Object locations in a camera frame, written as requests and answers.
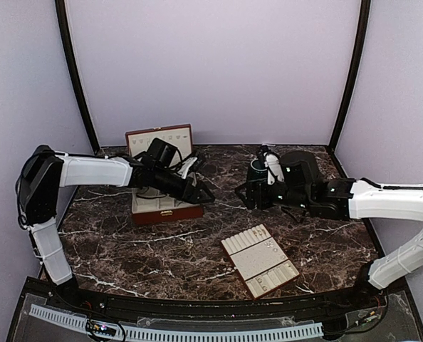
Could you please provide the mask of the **red jewelry tray insert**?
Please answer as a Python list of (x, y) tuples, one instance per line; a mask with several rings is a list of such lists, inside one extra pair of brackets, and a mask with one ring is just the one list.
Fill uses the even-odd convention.
[(300, 276), (263, 224), (221, 240), (251, 298), (259, 299)]

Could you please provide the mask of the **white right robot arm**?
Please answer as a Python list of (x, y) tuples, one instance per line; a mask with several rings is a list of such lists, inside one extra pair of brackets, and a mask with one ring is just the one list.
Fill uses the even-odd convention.
[[(235, 193), (249, 209), (279, 206), (339, 221), (385, 218), (423, 222), (423, 184), (377, 184), (367, 178), (325, 180), (314, 154), (301, 150), (277, 155), (261, 147), (248, 166), (245, 183)], [(423, 228), (387, 256), (362, 266), (347, 303), (362, 309), (373, 300), (375, 291), (421, 266)]]

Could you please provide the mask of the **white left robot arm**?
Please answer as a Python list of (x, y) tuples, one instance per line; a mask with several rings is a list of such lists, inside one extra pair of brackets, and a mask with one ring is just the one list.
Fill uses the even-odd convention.
[(69, 311), (81, 308), (84, 295), (68, 283), (74, 275), (58, 234), (59, 190), (86, 185), (153, 188), (183, 203), (214, 202), (211, 190), (194, 176), (204, 158), (192, 152), (173, 163), (180, 154), (174, 145), (155, 139), (136, 156), (69, 154), (39, 145), (27, 159), (15, 185), (18, 223), (28, 231), (35, 256), (50, 280), (59, 286), (57, 300)]

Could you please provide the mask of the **red jewelry box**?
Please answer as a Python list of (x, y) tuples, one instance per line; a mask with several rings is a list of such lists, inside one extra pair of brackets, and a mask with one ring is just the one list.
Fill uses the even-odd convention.
[[(150, 128), (125, 133), (128, 152), (140, 162), (140, 153), (159, 138), (179, 148), (182, 157), (192, 152), (190, 124)], [(203, 207), (181, 200), (184, 181), (179, 175), (142, 164), (137, 171), (138, 188), (132, 190), (132, 220), (137, 225), (173, 222), (202, 217)]]

